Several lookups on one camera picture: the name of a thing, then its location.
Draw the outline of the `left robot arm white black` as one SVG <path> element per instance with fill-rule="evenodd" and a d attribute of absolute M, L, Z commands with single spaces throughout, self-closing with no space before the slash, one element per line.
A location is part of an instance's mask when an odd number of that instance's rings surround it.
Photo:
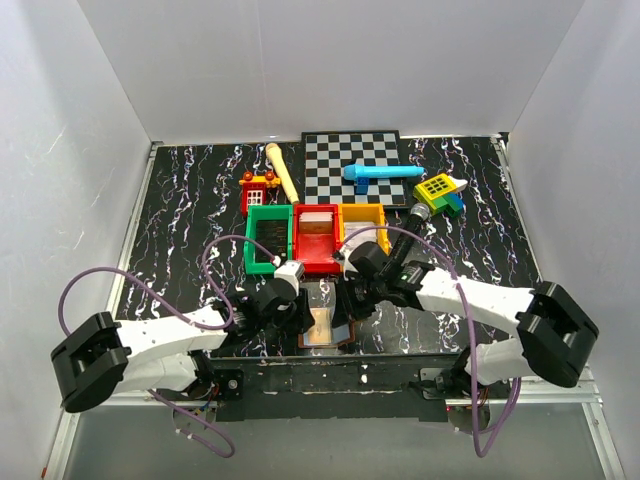
<path fill-rule="evenodd" d="M 51 362 L 68 413 L 130 391 L 182 391 L 200 400 L 216 380 L 207 352 L 243 343 L 265 327 L 298 335 L 314 323 L 306 290 L 294 279 L 276 278 L 190 313 L 171 308 L 161 318 L 116 320 L 98 312 L 75 329 L 62 328 L 65 338 Z"/>

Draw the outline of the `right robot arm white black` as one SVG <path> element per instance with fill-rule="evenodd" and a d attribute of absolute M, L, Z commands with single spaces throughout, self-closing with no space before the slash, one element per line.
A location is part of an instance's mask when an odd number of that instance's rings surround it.
<path fill-rule="evenodd" d="M 342 247 L 333 257 L 346 271 L 338 281 L 335 316 L 365 320 L 387 301 L 423 312 L 471 316 L 508 334 L 508 339 L 468 348 L 441 384 L 451 383 L 464 397 L 514 377 L 536 375 L 563 388 L 577 385 L 599 336 L 599 329 L 559 284 L 535 289 L 502 287 L 407 260 L 408 251 L 387 254 L 366 241 Z"/>

